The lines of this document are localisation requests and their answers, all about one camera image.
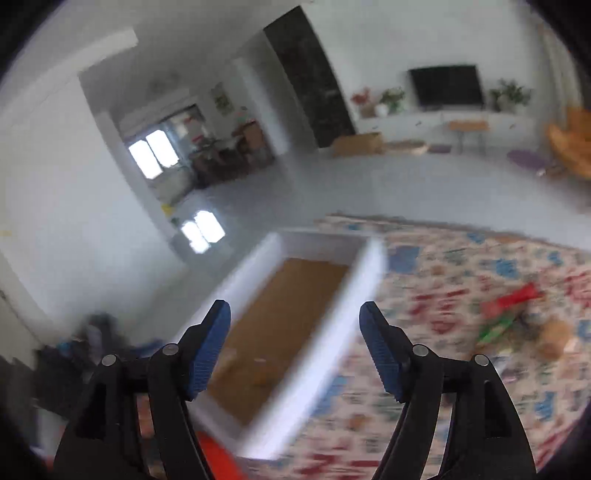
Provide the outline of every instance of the white box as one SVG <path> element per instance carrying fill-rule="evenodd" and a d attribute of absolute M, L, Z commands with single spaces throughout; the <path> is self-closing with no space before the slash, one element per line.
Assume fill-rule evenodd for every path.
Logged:
<path fill-rule="evenodd" d="M 189 412 L 236 456 L 279 457 L 310 417 L 337 374 L 339 362 L 359 330 L 359 308 L 373 300 L 387 268 L 380 238 L 359 232 L 321 233 L 289 230 L 270 233 L 231 273 L 177 334 L 200 323 L 216 299 L 232 309 L 232 323 L 242 316 L 287 258 L 350 265 L 314 336 L 300 351 L 288 374 L 246 427 L 202 392 L 187 404 Z"/>

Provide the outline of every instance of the black door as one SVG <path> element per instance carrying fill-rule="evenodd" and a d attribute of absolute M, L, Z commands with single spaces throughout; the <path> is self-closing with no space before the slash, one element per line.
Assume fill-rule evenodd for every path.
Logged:
<path fill-rule="evenodd" d="M 301 7 L 287 12 L 265 28 L 320 148 L 355 127 L 343 101 L 324 50 Z"/>

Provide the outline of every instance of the screw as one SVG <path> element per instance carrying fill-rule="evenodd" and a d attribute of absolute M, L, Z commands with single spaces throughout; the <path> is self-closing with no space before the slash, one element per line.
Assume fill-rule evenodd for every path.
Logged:
<path fill-rule="evenodd" d="M 483 367 L 487 366 L 489 364 L 489 359 L 486 355 L 481 355 L 478 354 L 474 357 L 474 361 L 478 364 L 481 365 Z"/>
<path fill-rule="evenodd" d="M 427 356 L 429 349 L 426 346 L 418 343 L 417 345 L 413 346 L 413 353 L 416 356 Z"/>
<path fill-rule="evenodd" d="M 103 359 L 100 361 L 104 366 L 110 367 L 117 361 L 117 357 L 115 355 L 105 355 Z"/>
<path fill-rule="evenodd" d="M 162 353 L 164 355 L 175 355 L 178 352 L 178 345 L 176 343 L 169 343 L 168 345 L 164 345 L 162 348 Z"/>

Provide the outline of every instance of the blue gripper pad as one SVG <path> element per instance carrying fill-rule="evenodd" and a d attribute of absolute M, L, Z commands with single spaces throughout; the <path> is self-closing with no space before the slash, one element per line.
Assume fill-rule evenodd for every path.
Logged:
<path fill-rule="evenodd" d="M 383 332 L 391 328 L 373 302 L 366 302 L 359 311 L 359 328 L 384 389 L 396 400 L 403 401 L 404 388 L 401 381 L 401 365 L 396 361 L 384 340 Z"/>
<path fill-rule="evenodd" d="M 193 360 L 189 363 L 189 381 L 186 384 L 187 395 L 195 399 L 199 392 L 207 387 L 212 376 L 217 358 L 222 350 L 230 329 L 230 305 L 223 300 L 216 300 L 203 322 L 196 327 L 204 329 L 203 342 Z"/>

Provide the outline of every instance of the television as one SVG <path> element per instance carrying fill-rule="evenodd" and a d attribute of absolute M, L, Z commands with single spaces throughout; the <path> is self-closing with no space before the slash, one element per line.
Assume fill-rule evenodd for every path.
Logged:
<path fill-rule="evenodd" d="M 426 109 L 466 105 L 484 108 L 475 65 L 449 65 L 410 70 L 419 105 Z"/>

